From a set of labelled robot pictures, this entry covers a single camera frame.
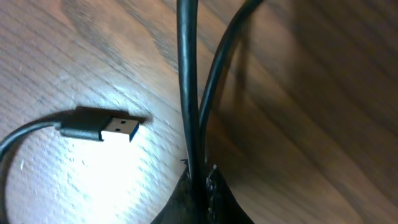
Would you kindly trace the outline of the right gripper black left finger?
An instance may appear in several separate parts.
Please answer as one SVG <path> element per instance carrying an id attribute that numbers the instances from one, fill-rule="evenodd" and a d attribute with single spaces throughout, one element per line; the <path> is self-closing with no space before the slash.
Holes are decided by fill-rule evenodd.
<path id="1" fill-rule="evenodd" d="M 151 221 L 151 224 L 191 224 L 195 221 L 195 202 L 188 161 L 182 160 L 182 162 L 185 164 L 185 169 L 164 208 Z"/>

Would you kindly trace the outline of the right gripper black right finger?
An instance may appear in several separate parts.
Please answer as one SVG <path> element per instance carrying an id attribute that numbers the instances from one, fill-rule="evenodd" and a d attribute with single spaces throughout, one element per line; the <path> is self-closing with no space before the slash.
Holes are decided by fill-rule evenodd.
<path id="1" fill-rule="evenodd" d="M 240 207 L 217 165 L 206 178 L 208 215 L 214 224 L 254 224 Z"/>

